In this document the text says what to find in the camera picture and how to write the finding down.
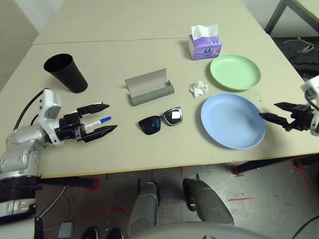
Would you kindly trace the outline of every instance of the white paper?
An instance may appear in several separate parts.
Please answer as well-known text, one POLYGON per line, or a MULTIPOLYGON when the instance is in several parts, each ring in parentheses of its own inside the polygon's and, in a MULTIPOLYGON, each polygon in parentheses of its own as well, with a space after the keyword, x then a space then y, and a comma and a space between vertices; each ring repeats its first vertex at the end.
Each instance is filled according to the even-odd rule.
POLYGON ((218 24, 212 26, 196 25, 191 27, 191 35, 193 40, 201 37, 211 37, 218 34, 218 24))
POLYGON ((204 85, 202 81, 197 81, 197 84, 192 85, 189 88, 194 97, 205 95, 208 92, 208 85, 204 85))

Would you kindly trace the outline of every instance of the sunglasses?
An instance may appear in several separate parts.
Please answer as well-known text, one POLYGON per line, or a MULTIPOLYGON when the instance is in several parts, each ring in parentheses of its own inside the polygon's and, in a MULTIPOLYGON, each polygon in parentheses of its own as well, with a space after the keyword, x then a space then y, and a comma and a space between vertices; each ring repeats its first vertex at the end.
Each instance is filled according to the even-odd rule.
POLYGON ((177 125, 182 121, 181 107, 166 111, 163 116, 151 116, 139 122, 146 134, 153 134, 160 130, 160 120, 164 120, 169 126, 177 125))

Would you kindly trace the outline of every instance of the marker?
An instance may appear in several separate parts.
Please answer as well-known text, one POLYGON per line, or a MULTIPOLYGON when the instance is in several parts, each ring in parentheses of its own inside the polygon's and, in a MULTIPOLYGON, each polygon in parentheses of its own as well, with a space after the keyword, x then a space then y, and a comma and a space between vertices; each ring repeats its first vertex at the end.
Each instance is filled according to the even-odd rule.
POLYGON ((93 123, 89 123, 89 124, 87 124, 87 125, 85 126, 85 129, 86 129, 86 130, 91 129, 91 128, 95 127, 95 126, 98 126, 98 125, 100 125, 100 124, 103 124, 103 123, 106 122, 106 121, 109 121, 110 119, 112 119, 112 117, 108 116, 108 117, 106 117, 106 118, 100 119, 100 120, 95 121, 95 122, 93 122, 93 123))

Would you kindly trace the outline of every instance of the white table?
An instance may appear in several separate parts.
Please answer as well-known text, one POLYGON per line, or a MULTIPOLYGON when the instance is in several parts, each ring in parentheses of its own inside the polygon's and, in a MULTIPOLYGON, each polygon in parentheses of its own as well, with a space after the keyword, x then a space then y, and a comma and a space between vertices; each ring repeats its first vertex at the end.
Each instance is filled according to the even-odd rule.
MULTIPOLYGON (((263 112, 289 117, 273 104, 282 101, 305 103, 300 89, 302 79, 265 33, 257 31, 253 38, 241 31, 234 35, 236 37, 222 37, 224 45, 221 53, 244 55, 253 60, 262 72, 259 85, 238 94, 251 100, 263 112)), ((186 46, 186 39, 32 46, 0 93, 0 109, 5 112, 0 125, 0 151, 5 150, 5 138, 12 131, 21 110, 44 87, 62 94, 60 116, 77 107, 103 101, 110 107, 85 119, 94 121, 102 116, 112 116, 112 121, 107 124, 118 124, 118 127, 105 137, 87 144, 68 140, 63 147, 44 149, 40 166, 43 177, 268 159, 319 151, 318 137, 296 130, 288 133, 271 123, 266 123, 263 141, 251 149, 233 150, 213 141, 201 124, 200 109, 209 96, 225 90, 210 76, 208 67, 211 59, 191 61, 186 46), (70 53, 74 57, 89 83, 86 91, 73 94, 43 70, 45 60, 57 53, 70 53), (161 68, 167 68, 175 93, 131 106, 124 80, 161 68), (208 95, 194 98, 188 91, 197 80, 209 85, 208 95), (160 115, 178 106, 183 110, 183 122, 179 125, 163 125, 160 132, 153 135, 144 134, 137 125, 143 118, 160 115)), ((30 123, 37 107, 35 104, 30 108, 21 125, 30 123)))
POLYGON ((34 44, 187 38, 216 23, 222 39, 265 34, 240 0, 67 0, 34 44))
POLYGON ((319 33, 319 1, 318 0, 280 0, 273 15, 265 27, 270 34, 283 14, 289 7, 319 33))

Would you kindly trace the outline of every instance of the black cup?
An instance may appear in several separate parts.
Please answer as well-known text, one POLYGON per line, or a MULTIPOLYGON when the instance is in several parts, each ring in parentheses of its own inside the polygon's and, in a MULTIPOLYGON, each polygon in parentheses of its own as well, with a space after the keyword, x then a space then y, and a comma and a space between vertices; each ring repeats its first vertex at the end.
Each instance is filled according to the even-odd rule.
POLYGON ((52 56, 43 67, 73 93, 83 92, 88 87, 88 83, 69 54, 52 56))

